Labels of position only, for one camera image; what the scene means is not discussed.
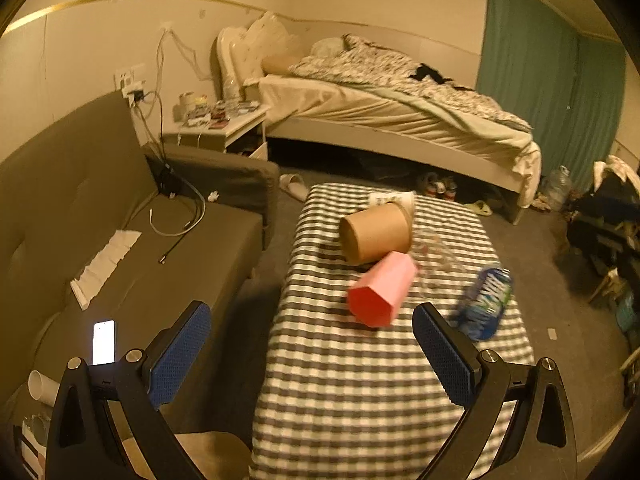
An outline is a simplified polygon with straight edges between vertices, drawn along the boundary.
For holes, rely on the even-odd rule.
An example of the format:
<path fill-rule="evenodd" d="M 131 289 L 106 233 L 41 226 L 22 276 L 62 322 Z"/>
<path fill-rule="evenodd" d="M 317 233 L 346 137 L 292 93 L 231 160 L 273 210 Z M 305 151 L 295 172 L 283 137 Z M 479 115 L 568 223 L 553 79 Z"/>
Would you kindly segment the grey sofa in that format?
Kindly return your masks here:
<path fill-rule="evenodd" d="M 177 432 L 205 428 L 234 298 L 274 228 L 273 162 L 167 144 L 141 144 L 118 93 L 86 103 L 1 165 L 1 441 L 43 412 L 27 378 L 60 380 L 89 359 L 93 325 L 116 324 L 116 351 L 147 346 L 194 300 L 212 330 L 171 403 Z M 70 282 L 117 230 L 141 236 L 83 311 Z"/>

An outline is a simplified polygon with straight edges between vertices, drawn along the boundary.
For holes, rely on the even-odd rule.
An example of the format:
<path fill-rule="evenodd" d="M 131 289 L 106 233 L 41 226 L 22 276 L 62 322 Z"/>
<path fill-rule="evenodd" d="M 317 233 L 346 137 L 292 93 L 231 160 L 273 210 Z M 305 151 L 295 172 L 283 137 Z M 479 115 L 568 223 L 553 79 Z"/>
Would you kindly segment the wall power socket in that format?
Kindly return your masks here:
<path fill-rule="evenodd" d="M 146 65 L 144 63 L 114 70 L 114 87 L 128 101 L 130 107 L 134 106 L 134 95 L 143 91 L 145 73 Z"/>

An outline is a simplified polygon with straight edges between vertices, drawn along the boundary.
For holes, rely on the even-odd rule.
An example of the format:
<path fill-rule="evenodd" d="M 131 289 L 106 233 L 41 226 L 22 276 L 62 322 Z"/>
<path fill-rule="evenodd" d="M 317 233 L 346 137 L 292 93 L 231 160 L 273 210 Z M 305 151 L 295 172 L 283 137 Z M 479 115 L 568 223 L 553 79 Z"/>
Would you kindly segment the lit smartphone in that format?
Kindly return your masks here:
<path fill-rule="evenodd" d="M 92 332 L 92 364 L 103 365 L 115 362 L 115 334 L 114 320 L 97 322 Z"/>

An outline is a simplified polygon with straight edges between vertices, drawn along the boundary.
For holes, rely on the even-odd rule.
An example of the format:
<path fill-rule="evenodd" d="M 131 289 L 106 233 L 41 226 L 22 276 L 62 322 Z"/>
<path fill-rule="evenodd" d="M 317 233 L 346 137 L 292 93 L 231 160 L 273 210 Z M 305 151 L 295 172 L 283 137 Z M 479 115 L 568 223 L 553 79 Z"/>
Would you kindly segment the green slipper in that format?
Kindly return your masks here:
<path fill-rule="evenodd" d="M 492 215 L 492 209 L 484 200 L 477 200 L 474 203 L 465 204 L 464 206 L 466 209 L 469 209 L 481 217 L 490 217 Z"/>

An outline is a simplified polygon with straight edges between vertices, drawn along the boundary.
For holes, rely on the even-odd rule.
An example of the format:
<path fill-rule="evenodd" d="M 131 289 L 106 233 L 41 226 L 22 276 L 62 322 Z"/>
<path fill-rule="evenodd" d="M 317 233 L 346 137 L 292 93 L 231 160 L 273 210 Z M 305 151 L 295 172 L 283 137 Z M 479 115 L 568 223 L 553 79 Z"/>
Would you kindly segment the white folded paper towel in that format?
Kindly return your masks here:
<path fill-rule="evenodd" d="M 90 302 L 99 295 L 106 281 L 111 277 L 130 249 L 134 247 L 140 236 L 140 231 L 115 231 L 106 245 L 81 271 L 78 278 L 74 278 L 70 282 L 70 289 L 81 310 L 88 309 Z"/>

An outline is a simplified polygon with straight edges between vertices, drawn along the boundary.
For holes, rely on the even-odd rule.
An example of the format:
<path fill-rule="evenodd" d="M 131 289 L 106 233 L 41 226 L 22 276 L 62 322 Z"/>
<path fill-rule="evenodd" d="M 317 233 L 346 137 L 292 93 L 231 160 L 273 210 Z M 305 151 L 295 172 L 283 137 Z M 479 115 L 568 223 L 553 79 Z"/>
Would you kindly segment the clear plastic cup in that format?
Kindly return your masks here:
<path fill-rule="evenodd" d="M 410 255 L 418 267 L 418 281 L 424 294 L 438 289 L 439 280 L 450 280 L 454 274 L 466 271 L 463 263 L 435 231 L 415 229 Z"/>

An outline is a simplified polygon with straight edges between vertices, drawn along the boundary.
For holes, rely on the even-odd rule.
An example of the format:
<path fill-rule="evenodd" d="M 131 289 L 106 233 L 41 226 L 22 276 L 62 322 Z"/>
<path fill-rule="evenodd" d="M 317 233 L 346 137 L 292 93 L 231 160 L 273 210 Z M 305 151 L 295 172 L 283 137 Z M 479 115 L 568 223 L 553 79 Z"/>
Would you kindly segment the sneakers under bed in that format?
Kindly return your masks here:
<path fill-rule="evenodd" d="M 425 196 L 453 202 L 457 196 L 458 186 L 452 177 L 428 172 L 418 177 L 416 188 Z"/>

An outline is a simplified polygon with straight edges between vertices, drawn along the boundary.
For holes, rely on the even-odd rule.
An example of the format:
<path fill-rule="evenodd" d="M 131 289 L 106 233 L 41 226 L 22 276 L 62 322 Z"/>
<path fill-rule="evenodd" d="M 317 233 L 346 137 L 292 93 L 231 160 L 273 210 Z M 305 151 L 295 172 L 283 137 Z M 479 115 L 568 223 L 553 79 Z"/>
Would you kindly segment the patterned duvet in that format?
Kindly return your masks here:
<path fill-rule="evenodd" d="M 460 86 L 404 52 L 354 34 L 344 35 L 342 44 L 342 50 L 332 56 L 305 56 L 291 67 L 292 74 L 370 91 L 414 106 L 433 105 L 454 118 L 476 117 L 516 131 L 533 131 L 525 119 L 506 112 L 490 96 Z"/>

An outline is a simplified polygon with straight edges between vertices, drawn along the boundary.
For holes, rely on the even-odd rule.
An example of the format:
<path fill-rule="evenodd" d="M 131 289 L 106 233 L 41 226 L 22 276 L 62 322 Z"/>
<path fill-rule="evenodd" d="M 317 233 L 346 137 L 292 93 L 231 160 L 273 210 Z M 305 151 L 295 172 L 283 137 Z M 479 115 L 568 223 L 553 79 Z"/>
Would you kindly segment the white slipper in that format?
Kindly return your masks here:
<path fill-rule="evenodd" d="M 279 179 L 280 190 L 303 203 L 308 196 L 309 188 L 300 174 L 281 174 Z"/>

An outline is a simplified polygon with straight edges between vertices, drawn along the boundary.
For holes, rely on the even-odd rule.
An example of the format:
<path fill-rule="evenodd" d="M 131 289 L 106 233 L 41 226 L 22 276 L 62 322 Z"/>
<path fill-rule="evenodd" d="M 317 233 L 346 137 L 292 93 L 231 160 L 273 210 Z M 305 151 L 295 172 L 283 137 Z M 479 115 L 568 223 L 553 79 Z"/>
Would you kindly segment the white nightstand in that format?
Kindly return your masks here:
<path fill-rule="evenodd" d="M 164 127 L 166 144 L 177 144 L 201 148 L 214 152 L 229 153 L 268 159 L 265 121 L 268 105 L 260 104 L 256 110 L 231 118 L 222 127 L 184 126 L 173 124 Z"/>

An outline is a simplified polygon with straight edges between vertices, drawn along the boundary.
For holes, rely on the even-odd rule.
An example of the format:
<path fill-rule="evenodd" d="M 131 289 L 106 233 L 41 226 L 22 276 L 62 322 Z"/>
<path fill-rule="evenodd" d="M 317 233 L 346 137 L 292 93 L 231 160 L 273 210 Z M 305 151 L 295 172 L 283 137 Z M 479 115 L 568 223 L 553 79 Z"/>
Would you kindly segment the blue plastic water bottle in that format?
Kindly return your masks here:
<path fill-rule="evenodd" d="M 457 329 L 472 341 L 492 338 L 509 304 L 513 292 L 511 272 L 501 266 L 480 271 L 473 284 L 465 289 L 454 316 Z"/>

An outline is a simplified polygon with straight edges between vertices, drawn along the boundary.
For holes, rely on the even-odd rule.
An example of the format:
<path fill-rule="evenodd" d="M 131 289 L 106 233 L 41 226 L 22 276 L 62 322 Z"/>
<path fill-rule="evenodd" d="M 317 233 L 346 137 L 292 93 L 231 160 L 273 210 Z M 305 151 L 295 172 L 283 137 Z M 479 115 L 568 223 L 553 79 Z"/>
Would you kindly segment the green curtain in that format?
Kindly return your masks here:
<path fill-rule="evenodd" d="M 540 0 L 487 0 L 476 88 L 533 128 L 543 174 L 570 170 L 585 191 L 615 138 L 626 52 L 581 34 Z"/>

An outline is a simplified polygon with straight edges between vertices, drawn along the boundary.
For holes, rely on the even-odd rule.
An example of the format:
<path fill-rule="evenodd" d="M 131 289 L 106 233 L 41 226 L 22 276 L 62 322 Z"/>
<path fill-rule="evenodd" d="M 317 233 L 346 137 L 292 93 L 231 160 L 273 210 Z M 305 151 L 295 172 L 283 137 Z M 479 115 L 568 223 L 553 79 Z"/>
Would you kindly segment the white cup on sofa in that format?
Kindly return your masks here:
<path fill-rule="evenodd" d="M 39 370 L 32 370 L 28 375 L 27 388 L 35 401 L 50 406 L 50 408 L 55 406 L 60 388 L 60 384 L 56 380 L 40 373 Z"/>

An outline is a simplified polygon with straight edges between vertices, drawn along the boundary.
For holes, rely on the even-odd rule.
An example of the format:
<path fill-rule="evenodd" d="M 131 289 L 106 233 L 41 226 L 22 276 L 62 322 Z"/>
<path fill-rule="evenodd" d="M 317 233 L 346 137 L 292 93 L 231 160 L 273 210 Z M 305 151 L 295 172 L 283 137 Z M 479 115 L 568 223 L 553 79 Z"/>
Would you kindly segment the checkered tablecloth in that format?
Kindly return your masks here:
<path fill-rule="evenodd" d="M 414 479 L 461 416 L 413 336 L 413 309 L 454 314 L 477 274 L 499 260 L 475 214 L 419 197 L 413 225 L 454 258 L 419 258 L 420 272 L 390 327 L 371 330 L 347 307 L 361 270 L 341 254 L 341 218 L 367 206 L 365 186 L 312 187 L 269 334 L 253 422 L 254 479 Z"/>

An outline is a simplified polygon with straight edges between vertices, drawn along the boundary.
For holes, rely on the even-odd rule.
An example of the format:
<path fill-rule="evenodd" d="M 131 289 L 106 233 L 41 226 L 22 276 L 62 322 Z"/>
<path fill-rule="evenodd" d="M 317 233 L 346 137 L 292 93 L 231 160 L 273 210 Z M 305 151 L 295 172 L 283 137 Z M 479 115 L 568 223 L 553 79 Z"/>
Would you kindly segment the large clear water jug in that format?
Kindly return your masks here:
<path fill-rule="evenodd" d="M 561 165 L 548 174 L 546 180 L 544 180 L 541 194 L 546 199 L 551 210 L 560 211 L 571 189 L 570 170 Z"/>

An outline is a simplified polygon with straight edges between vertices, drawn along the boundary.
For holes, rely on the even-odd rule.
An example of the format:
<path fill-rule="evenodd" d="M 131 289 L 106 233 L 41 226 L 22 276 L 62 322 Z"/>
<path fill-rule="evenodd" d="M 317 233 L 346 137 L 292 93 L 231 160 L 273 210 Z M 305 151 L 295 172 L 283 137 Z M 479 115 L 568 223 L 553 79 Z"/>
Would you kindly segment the white paper cup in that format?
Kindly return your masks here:
<path fill-rule="evenodd" d="M 408 217 L 413 218 L 416 211 L 416 193 L 411 192 L 372 192 L 369 194 L 368 206 L 376 207 L 394 203 L 401 207 Z"/>

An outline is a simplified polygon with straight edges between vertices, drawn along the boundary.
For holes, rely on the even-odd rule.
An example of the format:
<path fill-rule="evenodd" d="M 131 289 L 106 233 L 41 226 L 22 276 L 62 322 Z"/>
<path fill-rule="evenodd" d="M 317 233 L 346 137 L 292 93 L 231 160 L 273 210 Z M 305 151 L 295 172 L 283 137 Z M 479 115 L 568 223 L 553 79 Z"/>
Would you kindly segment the white bed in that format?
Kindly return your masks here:
<path fill-rule="evenodd" d="M 420 162 L 495 185 L 512 222 L 532 203 L 541 174 L 541 151 L 532 133 L 494 122 L 454 118 L 433 105 L 410 105 L 354 87 L 297 77 L 294 58 L 262 60 L 265 76 L 239 80 L 233 50 L 247 27 L 226 27 L 217 56 L 226 96 L 269 106 L 267 132 L 275 139 L 354 148 Z M 342 37 L 323 38 L 310 54 L 332 56 Z"/>

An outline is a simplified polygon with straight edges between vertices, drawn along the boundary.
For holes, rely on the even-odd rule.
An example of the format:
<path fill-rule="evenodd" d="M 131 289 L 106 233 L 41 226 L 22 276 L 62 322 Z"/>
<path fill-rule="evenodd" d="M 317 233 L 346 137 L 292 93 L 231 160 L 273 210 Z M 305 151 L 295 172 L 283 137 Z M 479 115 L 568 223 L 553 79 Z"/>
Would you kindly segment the chair with clothes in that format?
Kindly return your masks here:
<path fill-rule="evenodd" d="M 624 282 L 639 299 L 639 175 L 610 155 L 593 164 L 593 185 L 570 204 L 566 237 L 606 286 Z"/>

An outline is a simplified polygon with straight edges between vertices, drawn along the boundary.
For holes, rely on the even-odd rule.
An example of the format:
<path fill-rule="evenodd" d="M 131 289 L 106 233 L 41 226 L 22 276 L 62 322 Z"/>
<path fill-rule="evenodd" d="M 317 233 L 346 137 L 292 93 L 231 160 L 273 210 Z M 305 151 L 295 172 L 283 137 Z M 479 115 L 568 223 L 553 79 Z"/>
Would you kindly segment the brown paper cup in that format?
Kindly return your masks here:
<path fill-rule="evenodd" d="M 338 238 L 350 264 L 366 264 L 389 252 L 408 252 L 412 243 L 412 218 L 403 206 L 390 202 L 341 218 Z"/>

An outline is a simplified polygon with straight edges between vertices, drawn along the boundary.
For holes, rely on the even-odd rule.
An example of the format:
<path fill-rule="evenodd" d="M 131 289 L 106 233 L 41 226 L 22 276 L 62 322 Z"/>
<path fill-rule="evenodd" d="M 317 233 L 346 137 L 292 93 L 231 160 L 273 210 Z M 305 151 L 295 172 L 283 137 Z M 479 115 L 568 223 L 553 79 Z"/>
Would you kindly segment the white pillow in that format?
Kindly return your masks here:
<path fill-rule="evenodd" d="M 240 33 L 233 50 L 234 68 L 241 82 L 265 76 L 262 60 L 284 56 L 299 61 L 305 55 L 300 39 L 292 35 L 277 14 L 267 11 Z"/>

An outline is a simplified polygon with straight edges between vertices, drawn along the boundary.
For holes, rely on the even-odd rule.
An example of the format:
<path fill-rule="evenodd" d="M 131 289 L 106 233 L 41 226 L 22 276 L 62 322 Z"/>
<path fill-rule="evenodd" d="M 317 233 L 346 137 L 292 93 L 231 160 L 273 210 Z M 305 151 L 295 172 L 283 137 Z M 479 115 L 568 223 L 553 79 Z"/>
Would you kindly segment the pink hexagonal cup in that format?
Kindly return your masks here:
<path fill-rule="evenodd" d="M 418 274 L 413 258 L 390 252 L 349 287 L 350 313 L 370 328 L 391 326 Z"/>

